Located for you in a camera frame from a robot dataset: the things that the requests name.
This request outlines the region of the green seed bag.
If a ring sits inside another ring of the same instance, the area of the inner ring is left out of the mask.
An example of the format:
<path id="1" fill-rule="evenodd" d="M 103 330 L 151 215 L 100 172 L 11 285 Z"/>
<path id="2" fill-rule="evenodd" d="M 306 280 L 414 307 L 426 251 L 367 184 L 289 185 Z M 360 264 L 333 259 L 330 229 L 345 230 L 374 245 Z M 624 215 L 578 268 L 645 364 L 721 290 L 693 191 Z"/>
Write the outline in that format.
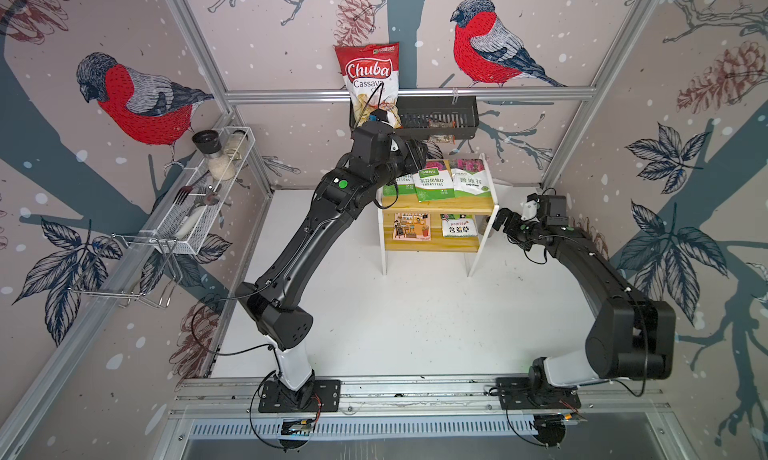
<path id="1" fill-rule="evenodd" d="M 412 175 L 405 175 L 395 180 L 394 184 L 382 188 L 383 197 L 415 195 L 416 189 Z"/>
<path id="2" fill-rule="evenodd" d="M 417 199 L 421 203 L 453 199 L 454 183 L 448 164 L 443 160 L 426 163 L 425 168 L 412 175 Z"/>

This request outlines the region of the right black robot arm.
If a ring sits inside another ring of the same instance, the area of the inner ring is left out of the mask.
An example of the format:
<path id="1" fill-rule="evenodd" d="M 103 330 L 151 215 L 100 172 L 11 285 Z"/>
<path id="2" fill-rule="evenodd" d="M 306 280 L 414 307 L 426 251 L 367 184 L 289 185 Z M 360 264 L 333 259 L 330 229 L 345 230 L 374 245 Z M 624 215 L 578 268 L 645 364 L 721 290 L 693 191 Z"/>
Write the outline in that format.
<path id="1" fill-rule="evenodd" d="M 531 388 L 566 389 L 611 380 L 666 380 L 673 367 L 675 312 L 649 299 L 620 275 L 587 234 L 569 223 L 566 199 L 531 194 L 524 215 L 502 208 L 492 228 L 529 252 L 541 246 L 578 281 L 594 315 L 584 345 L 575 351 L 536 359 Z"/>

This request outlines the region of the white mimosa seed bag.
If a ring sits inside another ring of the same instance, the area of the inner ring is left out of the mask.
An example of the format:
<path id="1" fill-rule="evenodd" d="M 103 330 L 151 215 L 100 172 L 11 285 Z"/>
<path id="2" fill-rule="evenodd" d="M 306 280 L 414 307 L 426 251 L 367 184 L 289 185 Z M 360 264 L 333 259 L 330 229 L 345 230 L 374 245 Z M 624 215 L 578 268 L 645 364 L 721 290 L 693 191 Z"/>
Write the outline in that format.
<path id="1" fill-rule="evenodd" d="M 490 198 L 491 181 L 481 159 L 459 159 L 449 162 L 454 197 Z"/>

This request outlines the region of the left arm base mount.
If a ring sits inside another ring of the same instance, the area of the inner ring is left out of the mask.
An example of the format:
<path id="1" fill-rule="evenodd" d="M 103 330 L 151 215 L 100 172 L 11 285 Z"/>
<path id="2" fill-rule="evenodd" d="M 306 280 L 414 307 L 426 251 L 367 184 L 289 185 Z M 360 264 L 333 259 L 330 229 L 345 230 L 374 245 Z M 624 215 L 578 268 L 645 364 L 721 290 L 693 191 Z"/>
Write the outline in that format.
<path id="1" fill-rule="evenodd" d="M 258 394 L 259 413 L 321 413 L 337 412 L 341 396 L 341 381 L 317 380 L 312 374 L 297 391 L 277 379 L 266 380 Z"/>

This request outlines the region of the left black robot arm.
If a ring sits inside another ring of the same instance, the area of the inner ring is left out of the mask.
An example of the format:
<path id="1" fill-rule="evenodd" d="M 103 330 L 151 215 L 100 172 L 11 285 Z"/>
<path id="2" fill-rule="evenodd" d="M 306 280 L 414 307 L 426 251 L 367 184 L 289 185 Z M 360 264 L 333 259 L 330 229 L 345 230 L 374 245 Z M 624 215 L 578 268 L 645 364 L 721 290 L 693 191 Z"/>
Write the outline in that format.
<path id="1" fill-rule="evenodd" d="M 342 233 L 378 202 L 377 192 L 427 163 L 423 142 L 398 136 L 386 123 L 368 121 L 351 139 L 351 151 L 322 177 L 282 253 L 255 283 L 237 289 L 240 305 L 275 349 L 278 384 L 299 404 L 309 401 L 315 378 L 303 345 L 313 324 L 300 307 L 307 284 Z"/>

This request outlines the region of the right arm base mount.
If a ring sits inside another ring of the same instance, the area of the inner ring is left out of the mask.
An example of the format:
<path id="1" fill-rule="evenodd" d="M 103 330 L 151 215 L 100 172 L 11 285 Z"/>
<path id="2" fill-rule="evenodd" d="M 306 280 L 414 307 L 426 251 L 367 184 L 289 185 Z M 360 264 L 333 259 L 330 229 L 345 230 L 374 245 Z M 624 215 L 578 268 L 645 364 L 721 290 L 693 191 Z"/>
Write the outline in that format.
<path id="1" fill-rule="evenodd" d="M 548 383 L 544 360 L 544 357 L 535 359 L 527 376 L 497 377 L 488 394 L 497 397 L 506 411 L 580 409 L 575 387 L 555 387 Z"/>

